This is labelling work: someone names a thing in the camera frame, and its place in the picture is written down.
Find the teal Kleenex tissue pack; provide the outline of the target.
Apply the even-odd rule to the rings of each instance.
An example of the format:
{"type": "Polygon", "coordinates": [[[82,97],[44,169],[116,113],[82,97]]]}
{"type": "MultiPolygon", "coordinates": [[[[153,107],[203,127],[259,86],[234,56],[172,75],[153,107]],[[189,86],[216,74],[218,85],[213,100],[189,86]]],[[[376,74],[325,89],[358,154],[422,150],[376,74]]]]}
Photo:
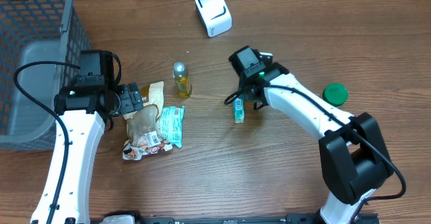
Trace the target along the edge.
{"type": "Polygon", "coordinates": [[[233,102],[234,121],[236,124],[244,122],[244,102],[240,98],[236,98],[233,102]]]}

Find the PanTree beige snack pouch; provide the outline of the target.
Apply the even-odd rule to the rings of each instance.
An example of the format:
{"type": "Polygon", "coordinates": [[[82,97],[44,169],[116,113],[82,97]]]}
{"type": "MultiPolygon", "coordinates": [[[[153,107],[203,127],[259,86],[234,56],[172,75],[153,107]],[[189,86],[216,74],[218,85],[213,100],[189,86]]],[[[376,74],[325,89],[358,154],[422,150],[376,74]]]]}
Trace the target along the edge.
{"type": "Polygon", "coordinates": [[[122,157],[128,161],[139,161],[173,148],[158,128],[158,120],[164,106],[164,82],[151,83],[142,87],[139,92],[143,108],[124,116],[128,139],[125,141],[122,157]]]}

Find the teal snack packet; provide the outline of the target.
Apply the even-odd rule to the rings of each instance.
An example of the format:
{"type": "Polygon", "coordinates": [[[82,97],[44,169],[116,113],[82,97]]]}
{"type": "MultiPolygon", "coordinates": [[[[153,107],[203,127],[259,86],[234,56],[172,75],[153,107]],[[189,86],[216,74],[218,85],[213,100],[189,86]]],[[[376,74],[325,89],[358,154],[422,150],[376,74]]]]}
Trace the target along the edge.
{"type": "Polygon", "coordinates": [[[185,106],[163,107],[158,120],[160,135],[178,148],[183,146],[183,118],[185,106]]]}

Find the yellow Vim drink bottle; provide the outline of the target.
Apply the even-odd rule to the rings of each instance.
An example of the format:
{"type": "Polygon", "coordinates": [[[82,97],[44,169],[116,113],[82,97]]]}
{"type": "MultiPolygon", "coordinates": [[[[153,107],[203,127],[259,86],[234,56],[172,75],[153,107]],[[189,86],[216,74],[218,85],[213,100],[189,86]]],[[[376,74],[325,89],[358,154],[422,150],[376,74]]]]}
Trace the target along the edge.
{"type": "Polygon", "coordinates": [[[178,96],[184,99],[191,97],[192,86],[189,80],[189,71],[183,62],[173,64],[172,78],[174,79],[178,96]]]}

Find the green lid jar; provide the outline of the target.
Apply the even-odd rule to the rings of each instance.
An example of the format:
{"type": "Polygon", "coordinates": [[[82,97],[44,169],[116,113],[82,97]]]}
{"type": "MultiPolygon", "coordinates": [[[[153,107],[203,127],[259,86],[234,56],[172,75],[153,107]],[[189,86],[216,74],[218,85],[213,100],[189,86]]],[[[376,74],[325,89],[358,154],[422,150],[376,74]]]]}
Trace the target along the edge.
{"type": "Polygon", "coordinates": [[[340,83],[331,83],[322,92],[322,98],[335,107],[345,104],[348,97],[347,88],[340,83]]]}

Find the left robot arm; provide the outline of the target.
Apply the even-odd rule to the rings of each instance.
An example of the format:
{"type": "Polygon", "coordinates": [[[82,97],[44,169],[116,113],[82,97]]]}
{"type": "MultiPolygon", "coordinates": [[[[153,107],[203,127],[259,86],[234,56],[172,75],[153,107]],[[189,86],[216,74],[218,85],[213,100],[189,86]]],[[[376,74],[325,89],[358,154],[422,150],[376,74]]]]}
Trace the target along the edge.
{"type": "Polygon", "coordinates": [[[81,52],[80,70],[54,99],[56,140],[42,197],[31,223],[89,223],[94,160],[106,124],[143,109],[135,83],[121,84],[119,57],[106,50],[81,52]]]}

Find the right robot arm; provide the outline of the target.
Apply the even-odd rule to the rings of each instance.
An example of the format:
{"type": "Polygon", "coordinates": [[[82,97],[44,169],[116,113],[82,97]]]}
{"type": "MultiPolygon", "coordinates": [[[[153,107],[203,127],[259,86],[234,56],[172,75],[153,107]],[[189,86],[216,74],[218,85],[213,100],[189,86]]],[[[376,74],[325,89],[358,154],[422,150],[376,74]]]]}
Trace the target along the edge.
{"type": "Polygon", "coordinates": [[[378,223],[376,215],[360,212],[394,173],[377,121],[366,112],[354,116],[325,102],[270,53],[245,46],[228,60],[240,82],[226,104],[243,99],[252,101],[255,110],[270,106],[298,123],[319,145],[329,196],[317,214],[289,214],[287,223],[378,223]]]}

